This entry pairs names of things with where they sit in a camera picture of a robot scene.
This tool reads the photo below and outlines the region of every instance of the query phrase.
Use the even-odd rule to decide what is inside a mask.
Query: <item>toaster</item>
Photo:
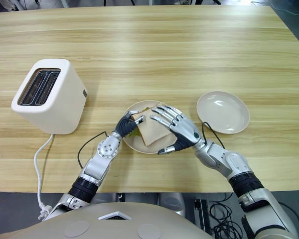
[[[13,111],[49,134],[72,133],[79,124],[87,90],[65,59],[34,64],[12,100]]]

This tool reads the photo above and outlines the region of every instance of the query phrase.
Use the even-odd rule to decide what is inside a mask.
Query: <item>white plate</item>
[[[202,95],[197,101],[197,113],[201,121],[208,122],[220,133],[239,133],[250,119],[245,103],[230,93],[213,91]]]
[[[154,107],[157,104],[162,103],[159,101],[140,101],[135,103],[134,105],[130,106],[124,114],[126,114],[127,111],[142,111],[146,107]],[[177,140],[176,136],[172,133],[169,135],[164,136],[163,138],[160,138],[159,140],[155,141],[149,146],[145,146],[143,143],[143,140],[140,136],[126,136],[123,138],[124,142],[133,150],[140,152],[140,153],[157,153],[160,149],[165,148],[167,146],[170,146],[174,144]]]

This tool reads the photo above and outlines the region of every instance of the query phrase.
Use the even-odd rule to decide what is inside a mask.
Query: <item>empty plate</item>
[[[201,121],[208,122],[220,133],[239,133],[250,119],[245,103],[230,93],[213,91],[202,95],[197,101],[197,113]]]
[[[162,103],[162,102],[150,101],[150,100],[140,101],[140,102],[137,102],[137,103],[133,104],[132,106],[130,106],[125,111],[124,114],[126,114],[127,111],[142,111],[146,107],[152,108],[159,103]],[[174,144],[176,142],[177,138],[174,134],[170,133],[170,134],[164,136],[163,138],[156,140],[154,143],[152,143],[149,146],[145,146],[143,143],[142,137],[137,136],[137,135],[136,136],[127,135],[123,138],[123,140],[133,150],[140,152],[140,153],[151,154],[151,153],[157,153],[160,149]]]

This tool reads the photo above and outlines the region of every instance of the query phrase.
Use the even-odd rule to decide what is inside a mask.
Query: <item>toast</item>
[[[139,117],[145,116],[144,122],[138,124],[138,128],[141,133],[141,137],[145,146],[149,146],[155,141],[159,140],[160,138],[163,138],[164,136],[171,133],[163,125],[150,118],[151,115],[161,117],[159,114],[151,111],[152,108],[146,108],[145,110],[132,115],[133,120],[137,120]]]

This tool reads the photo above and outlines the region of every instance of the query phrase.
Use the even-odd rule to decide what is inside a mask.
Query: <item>wooden table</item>
[[[270,190],[299,190],[299,42],[269,7],[127,6],[0,14],[0,191],[36,192],[33,155],[48,139],[10,104],[42,58],[72,62],[89,91],[81,123],[39,155],[43,192],[67,192],[81,145],[111,131],[131,104],[158,100],[198,126],[196,102],[223,90],[251,122],[220,137]],[[208,137],[215,138],[208,132]],[[82,152],[85,163],[98,139]],[[145,155],[122,143],[100,192],[223,192],[231,187],[193,150]]]

